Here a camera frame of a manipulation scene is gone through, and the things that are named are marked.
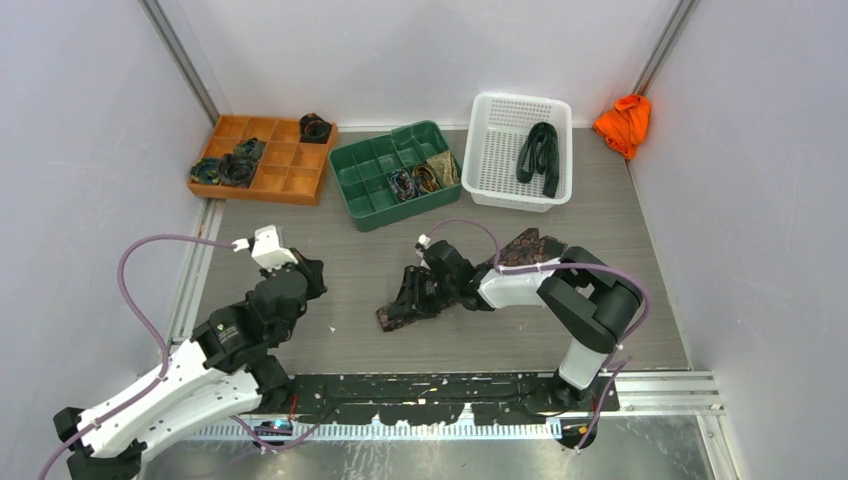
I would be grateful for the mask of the brown paisley tie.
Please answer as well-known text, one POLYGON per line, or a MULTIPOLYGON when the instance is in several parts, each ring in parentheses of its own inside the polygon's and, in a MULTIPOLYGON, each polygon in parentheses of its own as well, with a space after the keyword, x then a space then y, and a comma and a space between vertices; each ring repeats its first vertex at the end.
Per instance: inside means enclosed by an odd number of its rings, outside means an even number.
MULTIPOLYGON (((517 267, 559 259, 566 247, 554 237, 541 236, 538 228, 528 228, 501 248, 498 265, 517 267)), ((378 309, 376 317, 381 329, 391 332, 418 320, 435 318, 456 303, 426 267, 408 266, 397 299, 378 309)))

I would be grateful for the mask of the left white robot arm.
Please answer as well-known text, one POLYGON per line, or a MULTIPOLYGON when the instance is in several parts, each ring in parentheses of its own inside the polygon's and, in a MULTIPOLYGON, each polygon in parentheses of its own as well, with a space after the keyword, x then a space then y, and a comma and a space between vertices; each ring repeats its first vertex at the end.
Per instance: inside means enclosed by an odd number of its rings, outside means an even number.
POLYGON ((293 381, 270 351, 291 339, 308 302, 326 292, 324 263, 292 250, 262 275, 162 366, 95 407, 54 416, 72 478, 134 479, 145 462, 220 419, 288 406, 293 381))

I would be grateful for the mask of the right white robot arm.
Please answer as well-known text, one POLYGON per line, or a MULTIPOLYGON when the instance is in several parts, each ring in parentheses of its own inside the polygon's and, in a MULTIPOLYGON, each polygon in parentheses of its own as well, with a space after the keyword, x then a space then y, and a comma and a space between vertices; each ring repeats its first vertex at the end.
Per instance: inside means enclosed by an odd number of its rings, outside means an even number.
POLYGON ((376 313, 382 330, 435 318, 454 305, 483 312, 544 307, 572 337, 554 386, 567 410, 592 400, 598 373, 650 310, 648 293, 632 276, 582 247, 533 248, 526 264, 515 266, 497 257, 474 265, 445 240, 421 237, 416 247, 420 264, 405 268, 396 299, 376 313))

